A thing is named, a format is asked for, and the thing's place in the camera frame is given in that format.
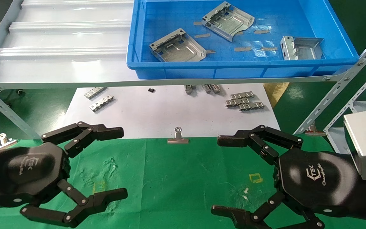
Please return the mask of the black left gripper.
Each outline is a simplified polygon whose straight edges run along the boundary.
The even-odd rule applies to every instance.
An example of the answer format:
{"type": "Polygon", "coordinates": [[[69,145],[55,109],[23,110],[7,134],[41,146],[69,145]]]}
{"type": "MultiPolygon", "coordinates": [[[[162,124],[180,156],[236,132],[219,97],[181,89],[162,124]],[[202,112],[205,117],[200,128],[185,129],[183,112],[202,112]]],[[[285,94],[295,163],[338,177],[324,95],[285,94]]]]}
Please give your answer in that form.
{"type": "Polygon", "coordinates": [[[76,157],[95,140],[124,136],[122,127],[77,122],[42,134],[45,142],[37,147],[0,150],[0,208],[22,207],[20,213],[30,221],[76,228],[87,217],[104,212],[109,203],[126,199],[126,188],[98,192],[85,197],[66,180],[70,176],[69,158],[76,157]],[[64,150],[58,144],[68,142],[64,150]],[[76,203],[69,212],[40,208],[60,192],[76,203]]]}

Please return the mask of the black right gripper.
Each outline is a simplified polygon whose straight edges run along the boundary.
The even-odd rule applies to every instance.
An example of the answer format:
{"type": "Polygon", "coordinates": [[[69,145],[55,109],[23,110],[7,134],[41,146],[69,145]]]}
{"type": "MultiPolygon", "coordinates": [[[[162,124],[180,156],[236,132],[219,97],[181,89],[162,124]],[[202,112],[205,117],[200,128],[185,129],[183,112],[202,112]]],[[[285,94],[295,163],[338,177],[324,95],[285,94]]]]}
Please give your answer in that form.
{"type": "Polygon", "coordinates": [[[305,222],[282,229],[324,229],[314,213],[329,217],[366,220],[366,180],[356,170],[349,155],[305,152],[303,139],[264,125],[238,130],[235,135],[218,136],[221,147],[250,147],[269,165],[277,165],[282,192],[278,191],[255,212],[213,205],[213,215],[230,218],[237,229],[271,229],[265,222],[285,200],[305,222]],[[267,143],[292,149],[281,156],[267,143]]]}

